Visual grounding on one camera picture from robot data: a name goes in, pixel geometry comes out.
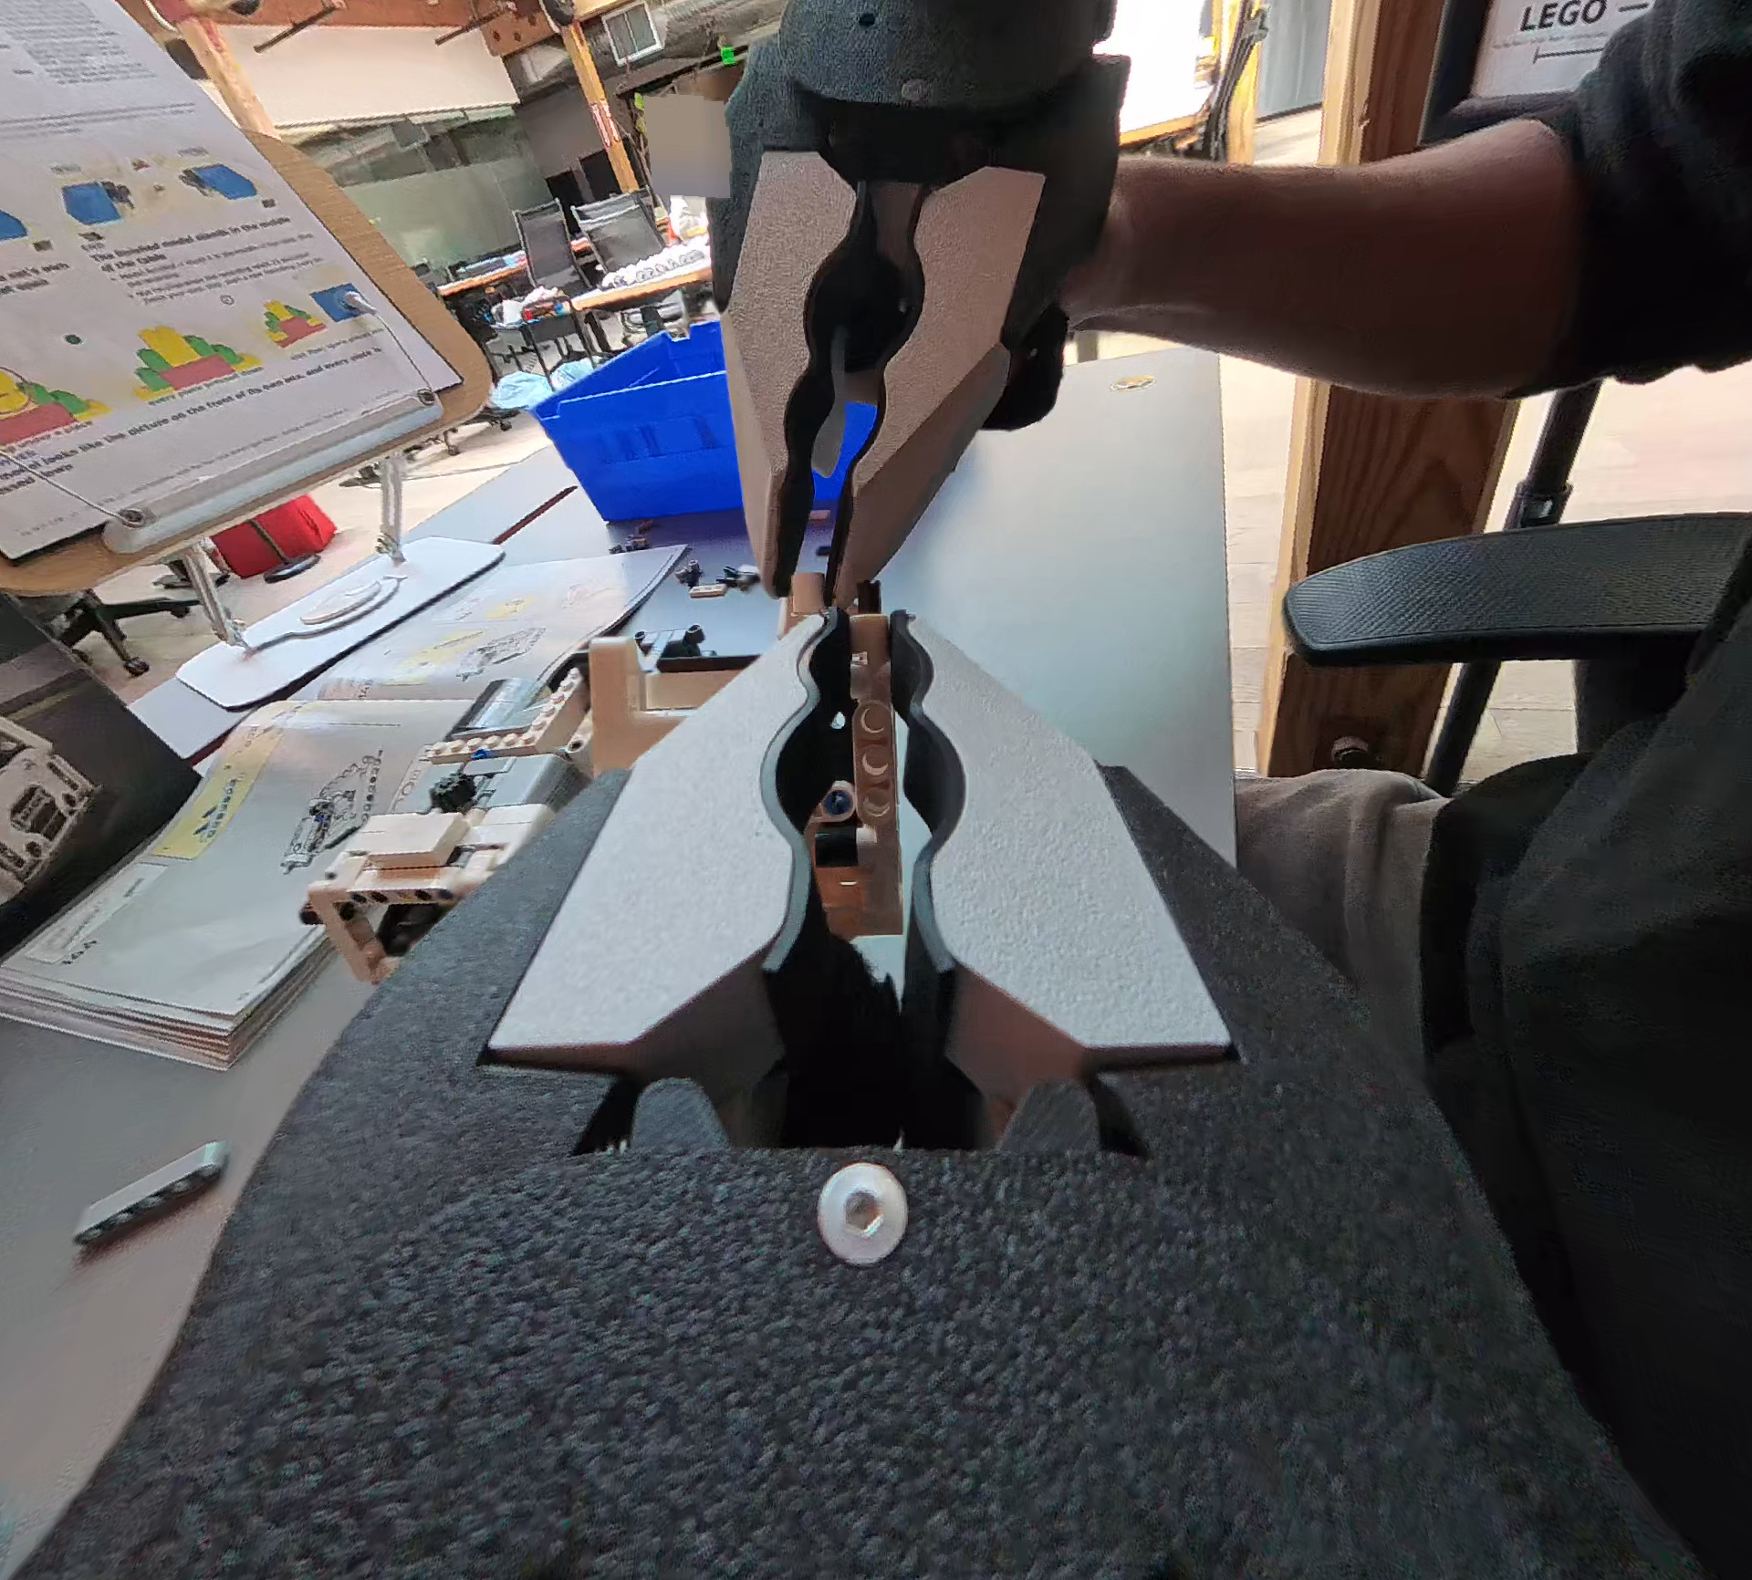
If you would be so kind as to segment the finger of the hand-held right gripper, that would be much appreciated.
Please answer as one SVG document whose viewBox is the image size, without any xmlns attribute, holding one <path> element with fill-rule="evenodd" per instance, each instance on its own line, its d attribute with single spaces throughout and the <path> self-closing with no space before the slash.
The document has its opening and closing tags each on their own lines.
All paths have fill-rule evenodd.
<svg viewBox="0 0 1752 1580">
<path fill-rule="evenodd" d="M 874 187 L 813 153 L 767 153 L 721 310 L 737 478 L 760 577 L 790 596 L 810 555 L 815 441 L 851 467 L 882 414 L 882 263 Z"/>
<path fill-rule="evenodd" d="M 908 541 L 1008 385 L 1003 323 L 1043 187 L 1043 173 L 1018 167 L 978 167 L 939 191 L 874 186 L 877 254 L 904 271 L 913 321 L 846 483 L 832 559 L 845 610 Z"/>
</svg>

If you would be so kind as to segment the small white lego subassembly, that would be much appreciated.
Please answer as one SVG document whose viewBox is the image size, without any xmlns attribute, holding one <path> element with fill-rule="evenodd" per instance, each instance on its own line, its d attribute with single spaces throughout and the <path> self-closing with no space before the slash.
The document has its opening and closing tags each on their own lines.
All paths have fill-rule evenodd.
<svg viewBox="0 0 1752 1580">
<path fill-rule="evenodd" d="M 578 673 L 586 714 L 567 757 L 586 778 L 624 773 L 754 660 L 709 649 L 699 626 L 596 639 Z M 859 585 L 849 616 L 842 695 L 828 726 L 832 775 L 803 839 L 828 928 L 845 943 L 900 937 L 900 762 L 877 582 Z"/>
</svg>

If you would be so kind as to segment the person's right forearm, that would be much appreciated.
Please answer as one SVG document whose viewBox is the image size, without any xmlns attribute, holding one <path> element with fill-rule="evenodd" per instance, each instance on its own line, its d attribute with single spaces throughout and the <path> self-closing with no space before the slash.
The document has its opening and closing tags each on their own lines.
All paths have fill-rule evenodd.
<svg viewBox="0 0 1752 1580">
<path fill-rule="evenodd" d="M 1749 0 L 1654 0 L 1552 110 L 1399 159 L 1127 159 L 1062 306 L 1376 396 L 1747 364 Z"/>
</svg>

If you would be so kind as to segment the partly built lego truck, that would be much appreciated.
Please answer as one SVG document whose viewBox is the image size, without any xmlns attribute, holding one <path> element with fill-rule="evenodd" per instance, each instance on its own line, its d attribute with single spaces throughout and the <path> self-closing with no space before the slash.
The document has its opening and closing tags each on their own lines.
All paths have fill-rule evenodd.
<svg viewBox="0 0 1752 1580">
<path fill-rule="evenodd" d="M 582 658 L 554 677 L 491 684 L 411 767 L 390 814 L 372 817 L 311 880 L 301 920 L 320 926 L 370 986 L 587 785 Z"/>
</svg>

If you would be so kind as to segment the scattered small lego pieces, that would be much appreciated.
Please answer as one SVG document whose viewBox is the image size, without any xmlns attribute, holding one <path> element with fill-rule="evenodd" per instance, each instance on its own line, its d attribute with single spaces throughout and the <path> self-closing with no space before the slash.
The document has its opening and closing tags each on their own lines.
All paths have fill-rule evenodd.
<svg viewBox="0 0 1752 1580">
<path fill-rule="evenodd" d="M 745 535 L 723 518 L 637 522 L 608 531 L 608 555 L 669 551 L 667 580 L 699 601 L 760 587 L 760 568 Z"/>
</svg>

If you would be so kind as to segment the open lego instruction booklet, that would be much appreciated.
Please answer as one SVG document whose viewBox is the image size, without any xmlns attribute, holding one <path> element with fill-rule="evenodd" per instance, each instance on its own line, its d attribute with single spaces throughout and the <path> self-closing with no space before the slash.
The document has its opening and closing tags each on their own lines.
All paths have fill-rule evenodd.
<svg viewBox="0 0 1752 1580">
<path fill-rule="evenodd" d="M 246 717 L 159 839 L 2 963 L 2 1016 L 231 1068 L 336 954 L 301 908 L 341 843 L 491 684 L 554 677 L 669 551 L 496 564 Z"/>
</svg>

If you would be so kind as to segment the grey lego beam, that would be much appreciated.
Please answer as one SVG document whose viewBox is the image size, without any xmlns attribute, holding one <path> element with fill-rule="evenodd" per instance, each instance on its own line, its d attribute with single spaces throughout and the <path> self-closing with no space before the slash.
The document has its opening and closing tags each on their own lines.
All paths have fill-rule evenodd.
<svg viewBox="0 0 1752 1580">
<path fill-rule="evenodd" d="M 73 1245 L 78 1249 L 99 1249 L 133 1230 L 164 1218 L 190 1202 L 204 1199 L 227 1175 L 228 1166 L 231 1144 L 209 1143 L 164 1168 L 131 1180 L 81 1214 Z"/>
</svg>

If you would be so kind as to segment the black lego box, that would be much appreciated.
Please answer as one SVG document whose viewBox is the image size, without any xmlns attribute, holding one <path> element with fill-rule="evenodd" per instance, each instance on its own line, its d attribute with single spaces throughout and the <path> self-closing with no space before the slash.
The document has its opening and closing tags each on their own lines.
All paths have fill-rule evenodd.
<svg viewBox="0 0 1752 1580">
<path fill-rule="evenodd" d="M 2 952 L 170 825 L 197 778 L 59 643 L 2 599 Z"/>
</svg>

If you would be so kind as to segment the black mesh office chair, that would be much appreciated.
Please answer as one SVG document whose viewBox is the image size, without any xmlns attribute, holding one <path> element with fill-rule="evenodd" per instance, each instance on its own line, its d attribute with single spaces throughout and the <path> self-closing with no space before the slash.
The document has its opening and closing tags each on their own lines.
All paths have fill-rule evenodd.
<svg viewBox="0 0 1752 1580">
<path fill-rule="evenodd" d="M 667 246 L 665 223 L 656 218 L 654 195 L 627 191 L 606 201 L 572 208 L 579 239 L 587 241 L 604 278 L 632 271 Z"/>
<path fill-rule="evenodd" d="M 576 301 L 587 295 L 579 258 L 572 249 L 564 208 L 558 199 L 517 212 L 517 232 L 523 253 L 523 271 L 532 291 Z"/>
</svg>

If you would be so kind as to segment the blue plastic bin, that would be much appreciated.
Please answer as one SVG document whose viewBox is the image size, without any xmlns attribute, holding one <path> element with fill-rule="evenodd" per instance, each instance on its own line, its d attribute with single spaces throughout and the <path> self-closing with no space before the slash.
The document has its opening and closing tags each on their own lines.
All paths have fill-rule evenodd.
<svg viewBox="0 0 1752 1580">
<path fill-rule="evenodd" d="M 741 509 L 718 321 L 651 337 L 533 409 L 604 522 Z"/>
</svg>

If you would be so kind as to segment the person's grey pants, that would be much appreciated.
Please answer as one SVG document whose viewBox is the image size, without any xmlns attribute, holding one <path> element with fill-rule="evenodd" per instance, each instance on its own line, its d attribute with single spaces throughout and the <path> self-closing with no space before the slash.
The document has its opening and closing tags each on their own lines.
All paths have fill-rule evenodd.
<svg viewBox="0 0 1752 1580">
<path fill-rule="evenodd" d="M 1362 994 L 1411 1068 L 1425 1064 L 1421 899 L 1441 809 L 1400 773 L 1237 781 L 1240 872 Z"/>
</svg>

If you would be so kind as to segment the red bag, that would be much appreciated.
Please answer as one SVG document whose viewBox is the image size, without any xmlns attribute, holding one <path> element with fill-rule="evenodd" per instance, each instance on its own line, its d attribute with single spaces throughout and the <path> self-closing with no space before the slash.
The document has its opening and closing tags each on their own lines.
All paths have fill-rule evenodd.
<svg viewBox="0 0 1752 1580">
<path fill-rule="evenodd" d="M 311 496 L 299 496 L 211 537 L 222 568 L 245 580 L 290 580 L 319 564 L 336 541 L 335 518 Z"/>
</svg>

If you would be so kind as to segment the person's black shirt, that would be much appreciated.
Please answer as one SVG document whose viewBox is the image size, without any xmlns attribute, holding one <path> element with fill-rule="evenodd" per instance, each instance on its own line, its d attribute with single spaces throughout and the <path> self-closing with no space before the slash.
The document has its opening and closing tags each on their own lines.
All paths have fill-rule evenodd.
<svg viewBox="0 0 1752 1580">
<path fill-rule="evenodd" d="M 1435 826 L 1430 1089 L 1588 1411 L 1749 1575 L 1749 545 L 1580 712 L 1582 750 Z"/>
</svg>

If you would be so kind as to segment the printed instruction sheet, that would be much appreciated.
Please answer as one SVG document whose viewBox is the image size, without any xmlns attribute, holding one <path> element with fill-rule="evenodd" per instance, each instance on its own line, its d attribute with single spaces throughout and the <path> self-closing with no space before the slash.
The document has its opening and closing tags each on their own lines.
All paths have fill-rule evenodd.
<svg viewBox="0 0 1752 1580">
<path fill-rule="evenodd" d="M 2 559 L 427 431 L 463 376 L 115 0 L 2 0 Z"/>
</svg>

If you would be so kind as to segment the wooden post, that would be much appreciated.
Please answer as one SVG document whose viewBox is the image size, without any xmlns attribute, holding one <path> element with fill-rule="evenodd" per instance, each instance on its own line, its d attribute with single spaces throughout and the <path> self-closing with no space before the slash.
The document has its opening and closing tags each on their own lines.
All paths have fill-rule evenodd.
<svg viewBox="0 0 1752 1580">
<path fill-rule="evenodd" d="M 1321 164 L 1376 164 L 1416 146 L 1445 0 L 1334 0 Z M 1278 596 L 1372 551 L 1479 535 L 1491 514 L 1517 405 L 1362 396 L 1299 381 Z M 1311 773 L 1341 739 L 1380 766 L 1425 767 L 1445 668 L 1314 671 L 1272 628 L 1259 767 Z"/>
</svg>

